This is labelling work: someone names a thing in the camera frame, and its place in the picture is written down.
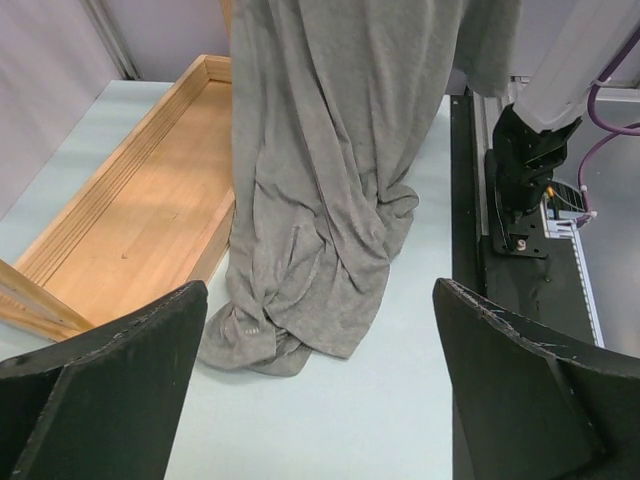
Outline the grey t shirt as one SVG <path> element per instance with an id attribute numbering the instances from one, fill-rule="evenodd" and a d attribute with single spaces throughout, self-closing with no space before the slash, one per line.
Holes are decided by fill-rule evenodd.
<path id="1" fill-rule="evenodd" d="M 453 70 L 504 93 L 518 1 L 237 1 L 228 303 L 200 359 L 294 376 L 346 359 L 419 199 L 405 182 Z"/>

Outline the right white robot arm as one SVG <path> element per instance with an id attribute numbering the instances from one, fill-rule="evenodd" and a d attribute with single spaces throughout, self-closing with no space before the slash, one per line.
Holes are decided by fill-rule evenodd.
<path id="1" fill-rule="evenodd" d="M 536 73 L 507 105 L 485 156 L 489 232 L 499 255 L 546 257 L 541 201 L 569 138 L 639 41 L 636 1 L 580 1 Z"/>

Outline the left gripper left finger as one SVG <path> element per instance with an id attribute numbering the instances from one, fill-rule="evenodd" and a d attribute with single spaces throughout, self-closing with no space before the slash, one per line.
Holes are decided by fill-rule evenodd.
<path id="1" fill-rule="evenodd" d="M 124 317 L 2 361 L 2 478 L 163 478 L 207 297 L 203 281 L 190 281 Z"/>

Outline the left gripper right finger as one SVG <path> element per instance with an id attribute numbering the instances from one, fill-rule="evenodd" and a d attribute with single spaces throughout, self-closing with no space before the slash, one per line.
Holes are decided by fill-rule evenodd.
<path id="1" fill-rule="evenodd" d="M 475 478 L 638 478 L 638 359 L 451 279 L 433 302 Z"/>

